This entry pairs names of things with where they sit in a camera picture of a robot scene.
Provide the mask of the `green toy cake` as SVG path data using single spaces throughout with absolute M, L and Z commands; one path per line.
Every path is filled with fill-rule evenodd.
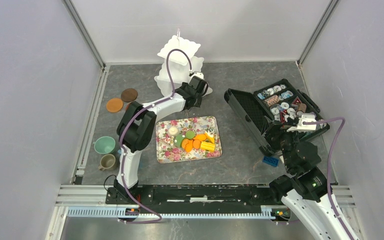
M 182 147 L 182 141 L 185 139 L 185 136 L 182 134 L 178 134 L 177 136 L 174 137 L 174 146 L 176 148 L 181 148 Z

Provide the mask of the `yellow toy cake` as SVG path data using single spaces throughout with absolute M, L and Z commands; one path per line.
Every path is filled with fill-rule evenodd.
M 216 145 L 212 142 L 202 141 L 200 144 L 200 149 L 213 152 L 216 149 Z

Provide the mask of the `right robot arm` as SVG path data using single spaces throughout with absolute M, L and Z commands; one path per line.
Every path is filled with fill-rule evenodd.
M 308 141 L 299 141 L 298 132 L 315 131 L 317 121 L 310 113 L 298 118 L 297 125 L 289 127 L 280 136 L 280 150 L 287 174 L 269 184 L 269 199 L 284 204 L 317 240 L 357 240 L 331 186 L 331 176 L 317 167 L 321 162 L 318 148 Z

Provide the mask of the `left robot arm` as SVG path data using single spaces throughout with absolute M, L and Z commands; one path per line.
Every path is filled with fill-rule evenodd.
M 188 83 L 183 82 L 167 96 L 149 103 L 130 103 L 116 130 L 121 152 L 114 188 L 125 204 L 131 204 L 137 198 L 134 186 L 138 183 L 140 158 L 151 142 L 156 122 L 173 113 L 200 107 L 208 89 L 208 83 L 194 74 Z

